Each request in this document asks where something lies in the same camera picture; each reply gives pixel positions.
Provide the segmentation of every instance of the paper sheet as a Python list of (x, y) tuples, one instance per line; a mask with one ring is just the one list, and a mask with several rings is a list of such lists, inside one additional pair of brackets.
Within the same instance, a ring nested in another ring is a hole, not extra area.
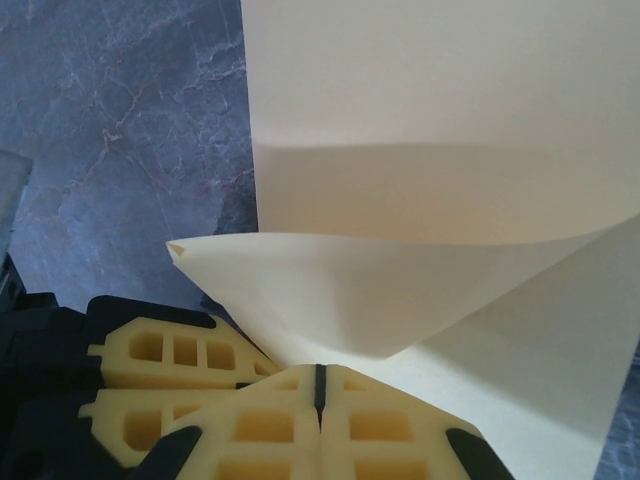
[(283, 365), (458, 414), (519, 480), (590, 479), (640, 330), (639, 20), (244, 0), (265, 233), (172, 242), (176, 265)]

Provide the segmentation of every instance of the yellow foam block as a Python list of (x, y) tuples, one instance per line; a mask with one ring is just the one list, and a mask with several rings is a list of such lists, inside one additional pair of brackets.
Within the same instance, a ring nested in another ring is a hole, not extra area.
[(102, 357), (110, 388), (235, 388), (280, 371), (242, 335), (217, 321), (216, 328), (139, 317), (90, 345)]
[(469, 479), (445, 432), (475, 427), (348, 368), (324, 375), (293, 367), (176, 420), (202, 430), (177, 480)]
[(91, 433), (125, 468), (140, 464), (176, 419), (236, 390), (100, 390), (83, 405), (79, 418), (91, 418)]

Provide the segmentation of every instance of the yellow plastic part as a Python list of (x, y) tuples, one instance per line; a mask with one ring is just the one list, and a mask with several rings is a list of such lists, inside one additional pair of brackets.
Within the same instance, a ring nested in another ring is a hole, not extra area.
[(102, 357), (109, 388), (229, 388), (280, 371), (242, 335), (218, 320), (213, 329), (136, 318), (90, 345)]
[(91, 433), (125, 468), (136, 467), (176, 419), (232, 397), (236, 390), (100, 390), (83, 405)]
[(318, 427), (314, 366), (299, 366), (176, 420), (203, 433), (177, 480), (468, 480), (445, 432), (469, 423), (339, 366)]

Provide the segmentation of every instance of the cream paper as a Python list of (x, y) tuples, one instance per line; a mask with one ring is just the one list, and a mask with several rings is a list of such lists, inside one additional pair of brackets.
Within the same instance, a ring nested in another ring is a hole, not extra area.
[(458, 414), (519, 480), (592, 478), (640, 330), (640, 9), (245, 0), (243, 18), (265, 233), (172, 242), (178, 268), (283, 365), (342, 363)]

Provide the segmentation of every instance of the gray marble surface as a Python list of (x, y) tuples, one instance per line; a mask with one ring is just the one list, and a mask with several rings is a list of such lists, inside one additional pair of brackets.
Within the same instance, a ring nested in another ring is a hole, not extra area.
[[(238, 0), (0, 0), (0, 112), (35, 160), (11, 252), (63, 305), (197, 308), (164, 242), (257, 228)], [(639, 405), (640, 364), (598, 480), (640, 479)]]

